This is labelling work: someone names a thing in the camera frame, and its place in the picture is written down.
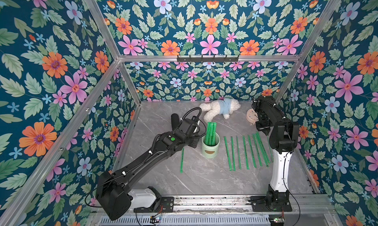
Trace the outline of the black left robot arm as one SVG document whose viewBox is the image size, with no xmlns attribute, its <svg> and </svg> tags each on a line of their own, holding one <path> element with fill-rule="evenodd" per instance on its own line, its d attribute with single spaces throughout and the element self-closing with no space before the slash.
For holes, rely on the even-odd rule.
<svg viewBox="0 0 378 226">
<path fill-rule="evenodd" d="M 197 117 L 178 120 L 173 114 L 172 131 L 155 136 L 149 150 L 127 166 L 100 175 L 95 198 L 110 220 L 123 216 L 128 210 L 142 208 L 148 212 L 161 209 L 161 194 L 153 187 L 137 190 L 135 184 L 162 161 L 199 140 L 201 120 Z"/>
</svg>

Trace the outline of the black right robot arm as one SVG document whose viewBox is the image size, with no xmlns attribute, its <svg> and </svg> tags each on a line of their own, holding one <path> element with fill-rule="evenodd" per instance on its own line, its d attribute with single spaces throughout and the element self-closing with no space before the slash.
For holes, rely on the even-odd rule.
<svg viewBox="0 0 378 226">
<path fill-rule="evenodd" d="M 291 121 L 280 110 L 272 96 L 260 96 L 253 101 L 257 113 L 256 129 L 267 136 L 273 154 L 273 172 L 264 199 L 265 206 L 254 206 L 256 212 L 263 210 L 291 212 L 288 189 L 289 162 L 297 147 L 299 124 Z"/>
</svg>

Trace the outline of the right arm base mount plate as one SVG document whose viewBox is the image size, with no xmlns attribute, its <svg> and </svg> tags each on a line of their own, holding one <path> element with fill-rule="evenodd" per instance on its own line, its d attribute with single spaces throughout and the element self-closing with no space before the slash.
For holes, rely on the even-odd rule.
<svg viewBox="0 0 378 226">
<path fill-rule="evenodd" d="M 254 212 L 292 212 L 292 207 L 288 199 L 251 196 L 248 202 L 251 204 Z"/>
</svg>

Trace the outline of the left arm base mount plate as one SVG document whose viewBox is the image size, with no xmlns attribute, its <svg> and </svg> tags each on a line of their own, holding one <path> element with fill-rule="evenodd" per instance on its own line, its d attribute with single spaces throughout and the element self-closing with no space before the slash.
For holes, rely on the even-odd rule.
<svg viewBox="0 0 378 226">
<path fill-rule="evenodd" d="M 174 208 L 173 196 L 163 196 L 155 200 L 155 202 L 150 207 L 140 207 L 134 209 L 134 213 L 172 213 Z"/>
</svg>

